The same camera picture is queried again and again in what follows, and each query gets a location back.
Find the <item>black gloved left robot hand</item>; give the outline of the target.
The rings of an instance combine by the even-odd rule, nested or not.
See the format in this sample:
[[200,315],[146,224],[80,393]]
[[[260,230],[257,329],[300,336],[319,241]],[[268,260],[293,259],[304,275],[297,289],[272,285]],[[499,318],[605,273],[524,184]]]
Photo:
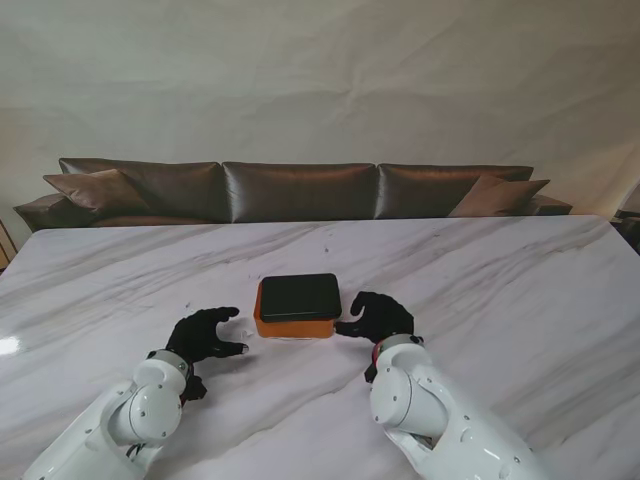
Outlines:
[[249,350],[246,344],[221,340],[217,334],[220,323],[226,323],[238,314],[236,307],[199,310],[177,322],[165,349],[191,365],[208,358],[243,355]]

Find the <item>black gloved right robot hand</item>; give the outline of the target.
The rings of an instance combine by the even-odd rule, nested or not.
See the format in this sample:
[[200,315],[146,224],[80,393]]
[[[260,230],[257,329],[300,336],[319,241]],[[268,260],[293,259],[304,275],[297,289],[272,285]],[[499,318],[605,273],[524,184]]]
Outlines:
[[373,344],[397,334],[414,334],[414,317],[394,298],[375,292],[361,291],[353,300],[350,314],[353,322],[336,322],[338,335],[365,338]]

